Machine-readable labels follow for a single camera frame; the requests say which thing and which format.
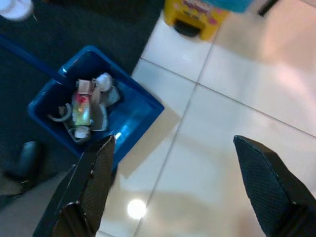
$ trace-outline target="yellow container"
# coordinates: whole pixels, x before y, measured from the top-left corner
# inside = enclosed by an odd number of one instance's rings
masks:
[[[228,11],[201,0],[165,0],[164,21],[173,26],[182,22],[200,30],[201,40],[209,40],[225,20]]]

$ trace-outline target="white tile floor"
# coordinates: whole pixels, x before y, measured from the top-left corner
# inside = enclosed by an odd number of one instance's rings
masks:
[[[213,43],[159,19],[133,78],[165,110],[120,163],[98,237],[263,237],[235,134],[276,151],[316,196],[315,27],[297,0],[266,19],[232,14]]]

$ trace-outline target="dark carpet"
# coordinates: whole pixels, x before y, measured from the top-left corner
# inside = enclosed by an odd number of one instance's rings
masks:
[[[159,18],[163,0],[35,0],[34,17],[0,18],[0,33],[58,70],[85,45],[94,45],[132,73]],[[27,115],[48,76],[0,48],[0,163],[18,157],[23,143],[45,144],[42,176],[68,170],[77,158]]]

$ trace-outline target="yellow toy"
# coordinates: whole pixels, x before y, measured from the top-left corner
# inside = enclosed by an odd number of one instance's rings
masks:
[[[166,0],[164,5],[166,24],[186,36],[199,34],[201,40],[211,39],[228,13],[201,0]]]

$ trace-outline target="blue bin handle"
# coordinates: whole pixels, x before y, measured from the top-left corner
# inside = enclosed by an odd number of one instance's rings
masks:
[[[40,71],[44,72],[45,74],[53,78],[58,83],[66,86],[67,88],[71,90],[74,89],[74,87],[69,83],[69,81],[67,80],[65,76],[60,75],[57,72],[55,72],[55,70],[53,70],[50,66],[42,62],[33,54],[24,50],[21,46],[14,43],[13,41],[5,37],[3,34],[0,34],[0,46],[8,50],[9,52],[15,54],[16,56],[20,57],[27,63],[33,65],[35,68],[39,69]]]

